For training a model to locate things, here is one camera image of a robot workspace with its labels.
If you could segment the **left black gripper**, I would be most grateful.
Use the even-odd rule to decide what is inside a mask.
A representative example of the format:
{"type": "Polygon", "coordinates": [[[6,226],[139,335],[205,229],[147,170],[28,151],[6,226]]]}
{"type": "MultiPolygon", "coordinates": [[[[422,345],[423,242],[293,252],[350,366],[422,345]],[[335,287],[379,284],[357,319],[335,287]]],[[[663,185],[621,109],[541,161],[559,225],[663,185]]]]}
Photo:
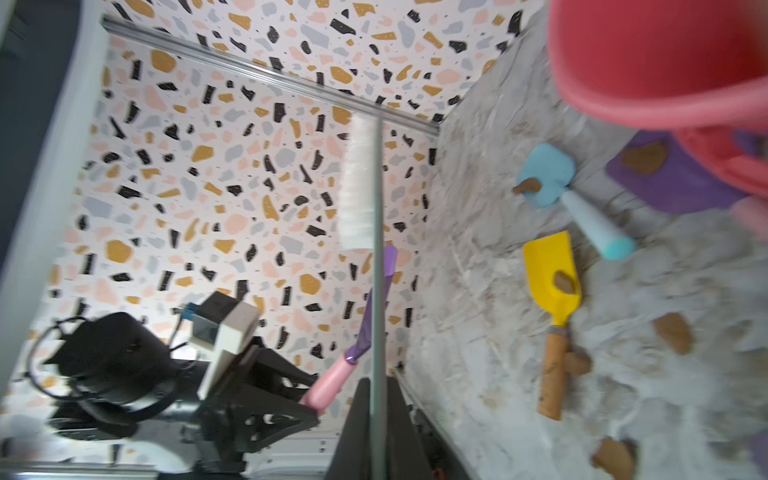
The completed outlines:
{"type": "Polygon", "coordinates": [[[241,474],[245,456],[319,424],[301,400],[317,380],[254,337],[205,398],[196,393],[208,366],[201,362],[180,381],[179,396],[161,418],[182,426],[181,442],[197,452],[193,470],[241,474]]]}

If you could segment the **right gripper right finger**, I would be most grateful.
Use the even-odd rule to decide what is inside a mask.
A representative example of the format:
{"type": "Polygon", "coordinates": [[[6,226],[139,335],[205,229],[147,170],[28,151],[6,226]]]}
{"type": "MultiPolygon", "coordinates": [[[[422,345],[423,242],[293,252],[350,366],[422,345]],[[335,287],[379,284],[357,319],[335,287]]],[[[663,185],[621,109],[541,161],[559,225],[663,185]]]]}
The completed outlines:
{"type": "Polygon", "coordinates": [[[386,459],[391,480],[431,480],[432,468],[396,378],[387,378],[386,459]]]}

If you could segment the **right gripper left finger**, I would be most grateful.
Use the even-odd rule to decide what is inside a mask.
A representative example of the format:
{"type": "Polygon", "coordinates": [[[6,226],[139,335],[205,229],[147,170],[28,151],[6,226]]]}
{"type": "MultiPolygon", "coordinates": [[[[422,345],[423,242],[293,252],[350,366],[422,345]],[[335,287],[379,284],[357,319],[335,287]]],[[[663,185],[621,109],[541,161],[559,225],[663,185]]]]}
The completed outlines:
{"type": "Polygon", "coordinates": [[[370,390],[368,378],[358,382],[325,480],[366,480],[370,477],[370,390]]]}

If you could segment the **yellow trowel wooden handle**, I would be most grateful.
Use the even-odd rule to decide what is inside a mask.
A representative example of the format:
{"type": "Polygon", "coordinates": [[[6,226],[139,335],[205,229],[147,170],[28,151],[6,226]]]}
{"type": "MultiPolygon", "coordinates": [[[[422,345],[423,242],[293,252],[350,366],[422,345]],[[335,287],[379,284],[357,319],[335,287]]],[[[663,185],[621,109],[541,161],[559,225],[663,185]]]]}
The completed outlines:
{"type": "Polygon", "coordinates": [[[543,311],[551,315],[537,411],[558,421],[566,394],[565,356],[570,343],[567,323],[582,299],[569,233],[562,231],[526,243],[523,259],[531,296],[543,311]]]}

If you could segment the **light blue trowel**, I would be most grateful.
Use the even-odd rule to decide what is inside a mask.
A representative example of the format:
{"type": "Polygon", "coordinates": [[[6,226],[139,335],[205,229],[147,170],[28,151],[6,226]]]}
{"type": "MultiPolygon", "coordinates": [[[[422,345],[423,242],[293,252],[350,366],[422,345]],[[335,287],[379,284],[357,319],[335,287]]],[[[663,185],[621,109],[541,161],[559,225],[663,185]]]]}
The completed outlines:
{"type": "Polygon", "coordinates": [[[635,251],[635,241],[570,188],[575,174],[575,163],[568,155],[549,143],[542,143],[523,163],[513,193],[522,195],[539,209],[560,202],[602,258],[611,261],[628,258],[635,251]]]}

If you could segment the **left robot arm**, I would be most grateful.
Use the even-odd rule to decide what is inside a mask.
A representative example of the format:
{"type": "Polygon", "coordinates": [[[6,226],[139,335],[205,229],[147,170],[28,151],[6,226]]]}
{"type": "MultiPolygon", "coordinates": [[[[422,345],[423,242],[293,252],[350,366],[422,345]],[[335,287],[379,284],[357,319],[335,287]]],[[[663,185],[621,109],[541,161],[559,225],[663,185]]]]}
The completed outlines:
{"type": "Polygon", "coordinates": [[[240,479],[246,457],[316,427],[302,404],[316,376],[301,372],[254,335],[207,361],[183,360],[126,312],[55,321],[36,340],[58,333],[44,364],[64,383],[46,388],[25,377],[55,410],[47,425],[80,442],[122,441],[149,457],[162,479],[240,479]]]}

